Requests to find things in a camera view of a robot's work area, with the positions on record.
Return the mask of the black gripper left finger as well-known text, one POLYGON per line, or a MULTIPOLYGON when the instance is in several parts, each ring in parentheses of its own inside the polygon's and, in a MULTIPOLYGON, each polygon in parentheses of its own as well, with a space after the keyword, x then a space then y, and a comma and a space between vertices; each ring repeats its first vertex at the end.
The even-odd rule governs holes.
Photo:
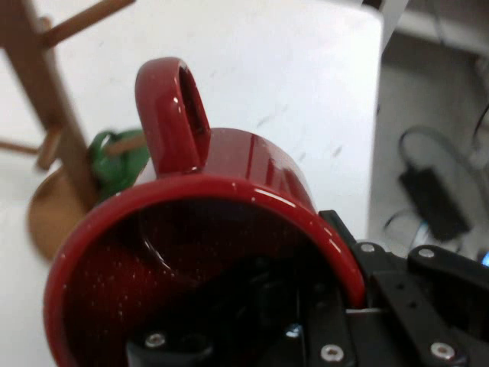
POLYGON ((159 310, 131 366, 353 366, 341 292, 320 264, 246 259, 159 310))

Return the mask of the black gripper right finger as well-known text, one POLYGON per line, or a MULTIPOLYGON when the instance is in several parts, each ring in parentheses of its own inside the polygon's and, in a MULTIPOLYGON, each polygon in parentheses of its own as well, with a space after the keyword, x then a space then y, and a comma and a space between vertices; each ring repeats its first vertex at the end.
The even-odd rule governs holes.
POLYGON ((401 258, 356 241, 335 211, 319 215, 346 241, 364 279, 364 308, 345 312, 356 366, 488 364, 486 267, 434 245, 401 258))

